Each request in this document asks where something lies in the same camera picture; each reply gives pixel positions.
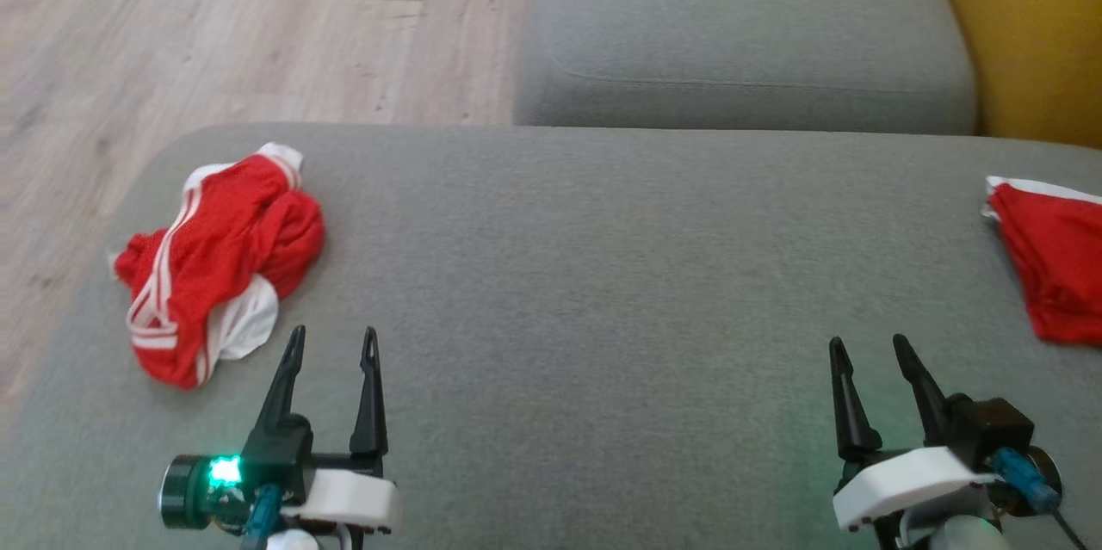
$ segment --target gray fabric surface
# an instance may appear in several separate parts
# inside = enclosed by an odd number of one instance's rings
[[[182,181],[268,140],[306,157],[328,239],[274,341],[210,384],[147,378],[95,268],[11,434],[6,548],[233,548],[162,530],[177,453],[239,449],[287,336],[294,408],[347,445],[378,327],[406,530],[371,548],[868,549],[839,532],[827,343],[888,446],[921,425],[890,338],[947,392],[1037,422],[1067,517],[1102,544],[1102,354],[1034,338],[984,174],[1102,194],[1102,152],[981,138],[540,128],[228,127],[170,147],[109,248],[171,223]],[[1016,548],[1063,548],[1048,519]]]
[[[975,129],[948,0],[532,0],[517,123]]]

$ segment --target gray sofa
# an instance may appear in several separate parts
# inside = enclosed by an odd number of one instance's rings
[[[1102,193],[1102,152],[982,138],[759,131],[220,127],[161,153],[106,249],[171,223],[203,164],[305,154],[327,241],[274,341],[209,384],[151,381],[126,288],[96,269],[43,352],[0,466],[4,548],[236,548],[166,531],[177,453],[233,452],[283,343],[294,409],[347,445],[378,328],[406,529],[370,548],[873,548],[838,530],[827,343],[842,335],[888,446],[921,425],[894,333],[952,392],[1037,422],[1063,513],[1102,543],[1102,357],[1031,334],[984,175]],[[1016,548],[1063,548],[1050,519]]]
[[[971,134],[948,0],[531,0],[517,123]]]

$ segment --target green led light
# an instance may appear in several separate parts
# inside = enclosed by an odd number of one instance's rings
[[[218,457],[210,462],[210,485],[237,485],[241,483],[241,456]]]

